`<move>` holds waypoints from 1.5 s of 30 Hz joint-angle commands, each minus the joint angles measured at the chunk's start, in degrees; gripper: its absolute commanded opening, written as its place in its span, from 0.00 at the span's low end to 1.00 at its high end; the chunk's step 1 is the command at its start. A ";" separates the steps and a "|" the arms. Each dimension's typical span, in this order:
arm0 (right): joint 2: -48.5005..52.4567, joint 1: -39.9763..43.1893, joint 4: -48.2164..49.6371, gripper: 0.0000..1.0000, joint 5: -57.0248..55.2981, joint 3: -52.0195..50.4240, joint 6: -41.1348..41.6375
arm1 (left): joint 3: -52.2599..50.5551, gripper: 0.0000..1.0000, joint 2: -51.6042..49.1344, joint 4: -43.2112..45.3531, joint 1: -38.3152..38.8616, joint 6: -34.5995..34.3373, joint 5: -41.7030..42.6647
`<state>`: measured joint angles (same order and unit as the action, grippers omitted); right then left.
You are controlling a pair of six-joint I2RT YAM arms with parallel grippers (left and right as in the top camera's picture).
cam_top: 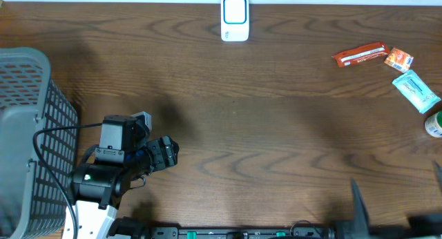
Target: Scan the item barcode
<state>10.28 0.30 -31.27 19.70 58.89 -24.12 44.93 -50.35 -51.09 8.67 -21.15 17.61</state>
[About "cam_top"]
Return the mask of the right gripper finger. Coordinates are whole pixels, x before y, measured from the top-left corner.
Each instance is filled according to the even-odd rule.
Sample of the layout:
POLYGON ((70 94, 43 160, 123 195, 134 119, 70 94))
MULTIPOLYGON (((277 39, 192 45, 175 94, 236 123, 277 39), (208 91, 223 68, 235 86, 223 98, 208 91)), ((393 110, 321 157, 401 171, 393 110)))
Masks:
POLYGON ((442 190, 442 167, 440 164, 438 164, 436 161, 433 161, 436 180, 438 182, 438 186, 440 190, 442 190))
POLYGON ((369 216, 355 179, 351 179, 351 188, 354 204, 353 232, 368 232, 369 216))

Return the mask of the green lid seasoning jar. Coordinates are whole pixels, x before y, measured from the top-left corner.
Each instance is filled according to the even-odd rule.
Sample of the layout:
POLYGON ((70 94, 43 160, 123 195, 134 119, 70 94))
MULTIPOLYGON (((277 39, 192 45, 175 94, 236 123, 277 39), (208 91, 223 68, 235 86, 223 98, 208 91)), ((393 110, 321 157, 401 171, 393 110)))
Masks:
POLYGON ((428 117, 424 123, 426 132, 432 137, 442 137, 441 116, 442 112, 439 111, 428 117))

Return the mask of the teal wet wipes pack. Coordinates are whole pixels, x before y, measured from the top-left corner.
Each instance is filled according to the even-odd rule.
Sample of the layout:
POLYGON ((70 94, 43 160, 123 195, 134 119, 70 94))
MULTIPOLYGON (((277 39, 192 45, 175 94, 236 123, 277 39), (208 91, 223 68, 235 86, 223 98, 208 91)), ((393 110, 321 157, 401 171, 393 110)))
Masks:
POLYGON ((441 98, 413 70, 403 73, 392 84, 410 101, 420 114, 426 113, 441 101, 441 98))

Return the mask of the orange tissue pack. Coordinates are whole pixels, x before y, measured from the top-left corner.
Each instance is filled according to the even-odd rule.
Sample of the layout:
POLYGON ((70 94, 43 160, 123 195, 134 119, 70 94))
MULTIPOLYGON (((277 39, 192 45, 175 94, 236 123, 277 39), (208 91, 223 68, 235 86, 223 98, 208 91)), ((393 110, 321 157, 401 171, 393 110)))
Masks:
POLYGON ((413 60, 414 58, 410 54, 397 48, 393 48, 385 59, 384 63, 402 73, 405 73, 410 69, 413 60))

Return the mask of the red chocolate bar wrapper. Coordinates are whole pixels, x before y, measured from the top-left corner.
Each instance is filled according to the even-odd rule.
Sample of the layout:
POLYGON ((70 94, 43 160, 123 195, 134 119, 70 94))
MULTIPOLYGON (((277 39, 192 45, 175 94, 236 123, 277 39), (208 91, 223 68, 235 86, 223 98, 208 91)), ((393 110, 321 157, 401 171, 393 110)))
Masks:
POLYGON ((336 60, 338 67, 343 68, 350 65, 375 59, 377 57, 388 56, 390 49, 383 41, 367 44, 350 50, 342 51, 332 58, 336 60))

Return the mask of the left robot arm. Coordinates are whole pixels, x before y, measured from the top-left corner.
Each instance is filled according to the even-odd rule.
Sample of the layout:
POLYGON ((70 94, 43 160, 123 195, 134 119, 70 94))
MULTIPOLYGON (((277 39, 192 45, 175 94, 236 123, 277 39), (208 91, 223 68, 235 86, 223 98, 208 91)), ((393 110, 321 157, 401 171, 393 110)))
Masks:
POLYGON ((179 146, 169 136, 150 140, 151 116, 108 115, 99 144, 71 173, 71 206, 63 238, 150 238, 151 229, 133 218, 118 218, 123 195, 138 179, 177 164, 179 146))

